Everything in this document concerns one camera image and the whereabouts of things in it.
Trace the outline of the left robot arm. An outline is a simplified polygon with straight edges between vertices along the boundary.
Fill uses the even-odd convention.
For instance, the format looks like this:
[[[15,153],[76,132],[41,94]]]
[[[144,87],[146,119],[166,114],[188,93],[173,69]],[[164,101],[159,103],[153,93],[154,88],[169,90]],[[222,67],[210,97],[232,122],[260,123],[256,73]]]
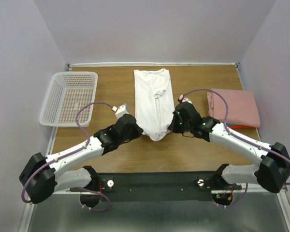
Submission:
[[[19,176],[23,185],[21,198],[25,203],[41,203],[62,189],[60,177],[71,174],[71,168],[92,158],[112,152],[124,143],[139,138],[143,129],[134,116],[124,114],[117,122],[99,130],[87,140],[56,154],[30,157]]]

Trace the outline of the white t shirt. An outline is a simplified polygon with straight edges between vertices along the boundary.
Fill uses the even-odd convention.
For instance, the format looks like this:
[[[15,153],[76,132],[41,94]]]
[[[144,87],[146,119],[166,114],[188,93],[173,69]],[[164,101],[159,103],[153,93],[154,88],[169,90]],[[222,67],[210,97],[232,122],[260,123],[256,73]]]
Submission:
[[[160,141],[170,131],[174,99],[169,70],[134,70],[135,117],[138,126],[152,141]]]

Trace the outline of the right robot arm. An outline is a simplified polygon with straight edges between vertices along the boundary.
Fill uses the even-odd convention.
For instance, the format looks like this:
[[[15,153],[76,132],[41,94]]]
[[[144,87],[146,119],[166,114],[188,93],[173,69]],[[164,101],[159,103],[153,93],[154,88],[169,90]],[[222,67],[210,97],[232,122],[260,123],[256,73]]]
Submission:
[[[222,164],[210,178],[210,183],[219,188],[258,184],[268,192],[279,193],[290,177],[290,157],[283,144],[263,143],[225,127],[210,116],[201,117],[189,101],[175,107],[169,130],[180,134],[189,132],[195,138],[223,145],[252,161],[251,165]]]

